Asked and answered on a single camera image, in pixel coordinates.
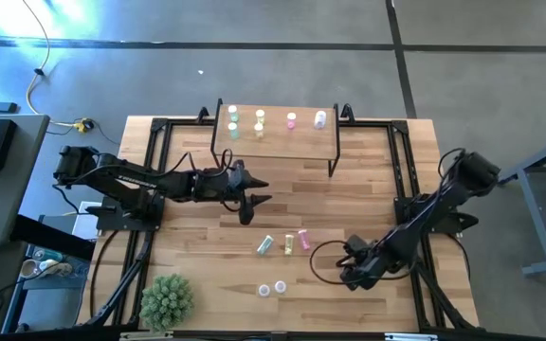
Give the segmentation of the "white plastic bottle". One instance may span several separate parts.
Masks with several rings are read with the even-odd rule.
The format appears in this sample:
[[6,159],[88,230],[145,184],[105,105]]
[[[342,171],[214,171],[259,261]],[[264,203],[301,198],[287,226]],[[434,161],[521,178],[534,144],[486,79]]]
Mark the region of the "white plastic bottle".
[[64,278],[68,277],[72,271],[73,267],[70,263],[57,260],[45,260],[38,264],[37,269],[35,270],[35,277],[58,276]]

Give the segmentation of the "silver metal bracket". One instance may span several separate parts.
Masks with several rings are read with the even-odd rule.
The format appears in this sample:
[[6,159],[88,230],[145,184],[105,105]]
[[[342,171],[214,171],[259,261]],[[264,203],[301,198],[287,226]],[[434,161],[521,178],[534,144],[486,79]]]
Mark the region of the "silver metal bracket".
[[385,341],[439,341],[435,334],[386,332]]
[[122,332],[118,341],[166,341],[173,339],[173,332]]

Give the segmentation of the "black desk support bar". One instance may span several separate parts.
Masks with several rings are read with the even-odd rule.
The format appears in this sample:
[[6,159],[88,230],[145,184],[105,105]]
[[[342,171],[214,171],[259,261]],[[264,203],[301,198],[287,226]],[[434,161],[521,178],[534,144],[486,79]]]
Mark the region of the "black desk support bar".
[[24,215],[16,217],[11,241],[22,241],[81,260],[92,260],[95,244]]

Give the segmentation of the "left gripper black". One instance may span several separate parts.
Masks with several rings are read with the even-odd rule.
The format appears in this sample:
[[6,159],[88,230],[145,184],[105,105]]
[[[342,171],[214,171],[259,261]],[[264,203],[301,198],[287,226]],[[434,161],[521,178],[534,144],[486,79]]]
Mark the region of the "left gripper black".
[[246,194],[248,188],[266,188],[269,183],[253,177],[246,169],[243,160],[236,160],[232,164],[232,171],[228,176],[228,187],[230,192],[239,200],[239,221],[248,225],[254,217],[254,208],[272,198],[267,194]]

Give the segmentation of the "blue utility cart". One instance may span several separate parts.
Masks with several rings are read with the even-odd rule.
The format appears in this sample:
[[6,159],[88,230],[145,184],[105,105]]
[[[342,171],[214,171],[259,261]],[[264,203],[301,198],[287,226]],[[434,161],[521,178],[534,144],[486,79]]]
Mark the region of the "blue utility cart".
[[64,260],[72,266],[69,276],[39,276],[23,283],[18,277],[2,294],[9,304],[1,333],[15,332],[19,325],[41,331],[70,327],[77,321],[89,262],[70,256]]

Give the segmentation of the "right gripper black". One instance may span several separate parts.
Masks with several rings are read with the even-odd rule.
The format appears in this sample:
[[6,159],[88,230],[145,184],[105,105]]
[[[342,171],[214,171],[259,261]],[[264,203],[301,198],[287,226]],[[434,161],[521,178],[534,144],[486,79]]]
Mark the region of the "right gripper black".
[[346,255],[337,262],[341,268],[339,277],[351,291],[359,287],[372,289],[391,266],[392,255],[377,242],[366,242],[352,235],[344,243],[343,249]]

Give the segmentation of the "white sheet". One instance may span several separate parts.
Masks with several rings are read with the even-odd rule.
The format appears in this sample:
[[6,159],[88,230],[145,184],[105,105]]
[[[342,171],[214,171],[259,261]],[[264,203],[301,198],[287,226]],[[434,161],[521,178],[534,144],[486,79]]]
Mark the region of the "white sheet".
[[98,217],[91,215],[87,209],[91,206],[101,206],[100,202],[82,201],[79,206],[80,215],[75,216],[72,234],[84,240],[96,240],[99,237],[97,230]]

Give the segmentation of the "green artificial succulent plant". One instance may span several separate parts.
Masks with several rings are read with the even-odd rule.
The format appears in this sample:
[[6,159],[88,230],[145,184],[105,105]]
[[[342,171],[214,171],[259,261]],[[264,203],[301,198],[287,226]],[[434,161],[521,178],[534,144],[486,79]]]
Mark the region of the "green artificial succulent plant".
[[190,282],[179,274],[158,276],[142,291],[139,317],[153,332],[164,332],[188,319],[194,309]]

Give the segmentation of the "wooden shelf black metal legs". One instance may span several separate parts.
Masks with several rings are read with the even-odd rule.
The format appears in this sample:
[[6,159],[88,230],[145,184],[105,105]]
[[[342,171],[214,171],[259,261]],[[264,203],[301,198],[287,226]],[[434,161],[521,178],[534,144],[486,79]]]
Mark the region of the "wooden shelf black metal legs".
[[[229,105],[235,105],[238,109],[237,139],[232,139],[229,135]],[[265,112],[263,138],[257,138],[254,132],[254,125],[258,123],[255,113],[259,109]],[[319,110],[327,113],[326,125],[321,130],[314,128],[315,114]],[[295,113],[297,116],[293,130],[286,126],[288,113]],[[225,104],[218,100],[210,151],[214,155],[233,155],[237,158],[325,160],[328,162],[328,175],[332,176],[340,158],[338,106],[284,107]]]

